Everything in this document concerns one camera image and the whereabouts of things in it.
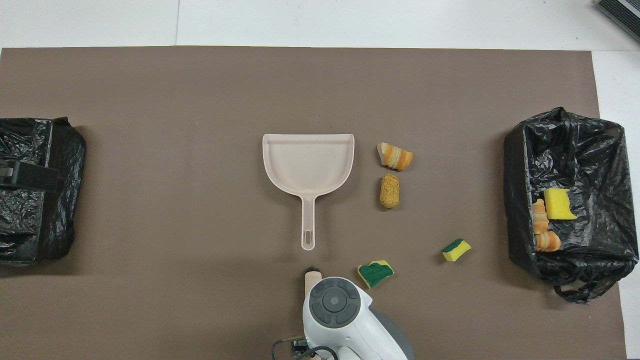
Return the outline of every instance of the toy food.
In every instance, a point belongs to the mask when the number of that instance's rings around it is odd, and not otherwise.
[[[545,201],[538,199],[533,204],[533,233],[540,234],[544,230],[549,230],[549,219],[545,211]]]
[[[411,160],[413,160],[412,152],[402,150],[386,142],[378,144],[378,155],[380,155],[382,165],[398,171],[406,169],[411,163]]]
[[[553,231],[543,231],[536,235],[536,251],[552,252],[560,249],[562,243]]]
[[[400,182],[397,176],[387,174],[380,181],[380,204],[393,209],[400,203]]]

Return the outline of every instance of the black strap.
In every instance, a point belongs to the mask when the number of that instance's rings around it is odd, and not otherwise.
[[[560,286],[554,286],[554,290],[556,291],[556,294],[558,294],[568,302],[574,302],[576,304],[588,304],[589,300],[601,297],[615,284],[615,280],[606,279],[603,281],[587,282],[577,290],[562,290]]]
[[[58,171],[19,160],[0,160],[0,186],[56,192]]]

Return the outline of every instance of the dustpan handle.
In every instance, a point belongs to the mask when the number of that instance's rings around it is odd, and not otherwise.
[[[302,248],[316,247],[316,198],[302,197]]]

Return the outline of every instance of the plastic bag handle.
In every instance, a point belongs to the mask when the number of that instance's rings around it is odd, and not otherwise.
[[[576,304],[587,304],[589,300],[601,297],[604,293],[609,291],[612,286],[616,284],[616,281],[613,280],[606,280],[605,282],[607,284],[600,285],[601,283],[599,283],[598,281],[590,281],[585,285],[582,285],[577,290],[562,290],[560,286],[556,285],[554,286],[554,290],[556,291],[556,294],[558,294],[568,302],[574,302]]]

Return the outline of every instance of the croissant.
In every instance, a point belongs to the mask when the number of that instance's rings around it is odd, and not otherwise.
[[[543,231],[536,235],[536,251],[552,252],[560,249],[560,238],[553,231]]]
[[[540,234],[544,230],[549,230],[549,219],[547,219],[545,201],[538,199],[533,204],[533,233]]]
[[[389,145],[386,142],[378,144],[378,155],[382,165],[402,171],[409,166],[413,160],[413,153],[402,150],[397,146]]]

